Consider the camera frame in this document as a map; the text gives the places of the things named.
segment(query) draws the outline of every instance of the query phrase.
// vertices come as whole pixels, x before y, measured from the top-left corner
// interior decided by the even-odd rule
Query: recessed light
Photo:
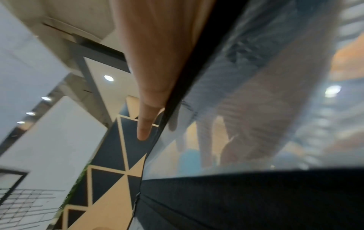
[[[114,81],[113,77],[109,76],[109,75],[105,75],[104,78],[108,81]]]
[[[43,100],[45,101],[51,101],[52,99],[50,99],[49,97],[41,97]]]
[[[341,86],[330,86],[325,91],[325,97],[331,98],[336,97],[336,95],[341,91]]]

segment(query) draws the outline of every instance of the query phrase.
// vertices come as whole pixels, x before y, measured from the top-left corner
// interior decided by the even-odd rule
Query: beige triangle
[[[126,230],[132,218],[129,183],[124,175],[74,223],[70,230],[111,228]]]
[[[129,171],[128,171],[128,175],[131,176],[135,176],[135,177],[141,177],[142,172],[143,172],[143,166],[144,166],[144,161],[145,161],[145,156],[144,155]]]
[[[139,116],[139,98],[127,96],[126,105],[128,106],[130,118],[135,119],[137,116]]]

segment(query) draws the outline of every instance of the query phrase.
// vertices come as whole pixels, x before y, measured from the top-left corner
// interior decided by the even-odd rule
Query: geometric patterned wall
[[[54,229],[127,228],[139,193],[145,155],[158,129],[154,124],[148,140],[137,139],[136,106],[133,98],[127,100]]]

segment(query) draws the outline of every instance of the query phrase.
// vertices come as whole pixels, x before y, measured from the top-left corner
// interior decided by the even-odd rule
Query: skin
[[[214,0],[111,0],[140,94],[138,139],[146,140],[191,54]]]

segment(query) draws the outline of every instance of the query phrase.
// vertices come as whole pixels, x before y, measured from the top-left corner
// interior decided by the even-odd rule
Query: black metal frame
[[[10,196],[10,194],[15,190],[15,188],[24,180],[24,178],[28,175],[28,173],[10,170],[10,169],[0,169],[0,173],[21,175],[21,177],[14,183],[14,185],[0,199],[0,205],[1,205]]]
[[[122,52],[93,42],[81,36],[74,35],[74,38],[76,40],[76,43],[66,41],[68,47],[84,78],[86,79],[92,92],[94,93],[97,102],[100,104],[102,112],[104,114],[107,114],[106,122],[109,127],[111,127],[114,121],[111,119],[110,114],[106,109],[105,103],[102,100],[101,94],[96,86],[95,80],[92,77],[90,69],[88,68],[84,58],[89,58],[94,61],[130,73],[125,56]]]

